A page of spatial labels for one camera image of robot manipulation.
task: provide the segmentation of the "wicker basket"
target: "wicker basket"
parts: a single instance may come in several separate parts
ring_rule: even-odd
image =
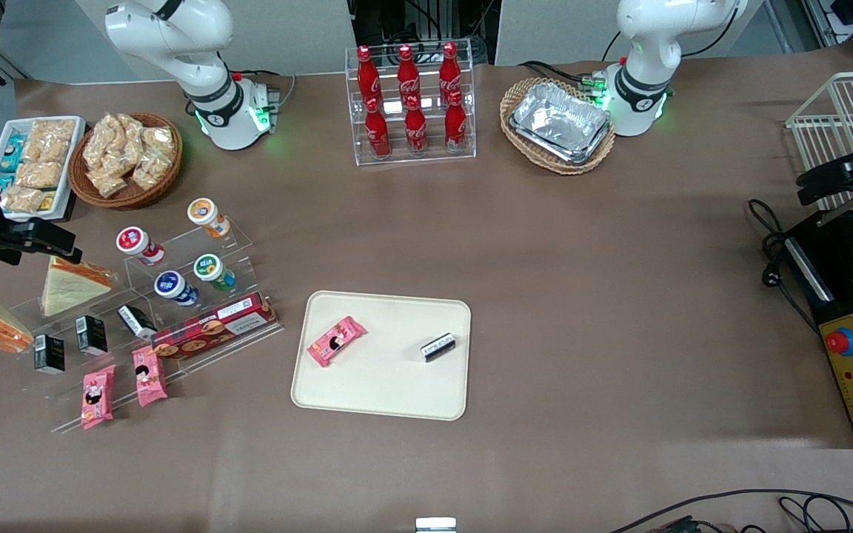
[[[168,121],[168,119],[150,113],[131,113],[130,115],[148,128],[169,126],[170,131],[173,132],[173,144],[176,145],[176,153],[173,155],[173,166],[170,167],[169,171],[160,179],[160,182],[153,186],[150,191],[144,191],[139,185],[133,183],[132,179],[127,179],[131,173],[128,172],[124,177],[124,180],[127,181],[127,187],[116,192],[110,198],[104,198],[87,177],[87,163],[84,161],[84,155],[82,155],[84,154],[84,146],[87,145],[87,142],[91,139],[91,135],[94,133],[94,130],[91,130],[84,134],[81,142],[78,142],[78,146],[74,149],[74,154],[71,155],[68,182],[75,195],[78,195],[78,198],[92,206],[106,209],[138,209],[149,206],[160,199],[163,193],[176,182],[177,176],[180,175],[180,159],[183,158],[183,138],[180,136],[180,131],[176,129],[176,125]]]
[[[610,152],[610,148],[614,145],[613,128],[607,132],[607,135],[603,138],[601,144],[595,149],[595,152],[592,154],[592,157],[588,159],[588,162],[584,165],[571,165],[559,159],[557,155],[546,151],[541,146],[538,146],[534,142],[529,141],[529,139],[524,138],[524,136],[519,135],[509,126],[509,115],[511,115],[512,111],[515,111],[515,108],[521,104],[525,95],[528,94],[529,89],[532,88],[532,85],[544,84],[546,81],[554,82],[554,84],[557,84],[570,95],[575,95],[575,97],[578,98],[585,98],[585,94],[572,87],[572,85],[566,84],[564,81],[549,80],[548,78],[528,78],[528,80],[519,81],[517,84],[512,85],[512,88],[508,91],[505,91],[505,96],[502,97],[502,102],[498,105],[498,117],[500,118],[502,132],[504,132],[505,136],[510,142],[512,142],[512,145],[515,145],[515,148],[518,148],[518,151],[522,152],[522,155],[525,155],[529,161],[543,169],[560,173],[560,175],[579,175],[579,173],[588,172],[598,166],[598,163],[607,156],[607,153]]]

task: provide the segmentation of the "red emergency stop button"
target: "red emergency stop button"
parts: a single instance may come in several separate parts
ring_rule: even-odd
[[[853,331],[839,327],[825,336],[825,345],[836,354],[850,357],[853,355]]]

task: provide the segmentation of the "foil container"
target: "foil container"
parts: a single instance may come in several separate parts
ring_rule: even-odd
[[[610,115],[550,81],[532,85],[509,125],[562,161],[583,165],[610,131]]]

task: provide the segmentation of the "red bottle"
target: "red bottle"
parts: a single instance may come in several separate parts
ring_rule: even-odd
[[[417,65],[413,64],[413,48],[409,44],[400,45],[397,84],[400,84],[400,102],[404,109],[410,111],[407,104],[414,100],[417,102],[417,109],[420,109],[420,72],[417,71]]]
[[[420,95],[412,95],[404,100],[407,116],[404,124],[407,126],[407,148],[414,158],[423,158],[427,154],[427,118],[420,111]]]
[[[370,48],[366,44],[358,47],[358,87],[361,89],[361,98],[364,100],[366,107],[369,100],[377,102],[383,101],[380,94],[380,74],[377,72],[377,67],[370,63]]]
[[[466,112],[463,111],[463,93],[449,94],[446,109],[446,151],[459,154],[466,149]]]
[[[449,105],[449,95],[457,92],[460,92],[460,64],[456,63],[456,43],[446,43],[440,65],[440,105]]]
[[[365,101],[368,110],[364,126],[368,130],[368,141],[373,151],[374,159],[386,159],[390,157],[390,139],[387,135],[387,121],[380,114],[380,105],[376,100]]]

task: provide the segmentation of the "pink snack package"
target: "pink snack package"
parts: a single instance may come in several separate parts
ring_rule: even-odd
[[[152,346],[133,351],[133,371],[136,373],[136,399],[140,407],[168,398],[163,366]]]
[[[308,346],[308,353],[319,365],[326,367],[341,348],[365,333],[367,331],[364,326],[356,323],[354,318],[344,317],[335,324],[335,327],[329,329],[328,333]]]
[[[81,425],[85,429],[111,420],[114,409],[114,366],[102,368],[84,376],[84,395],[81,397]]]

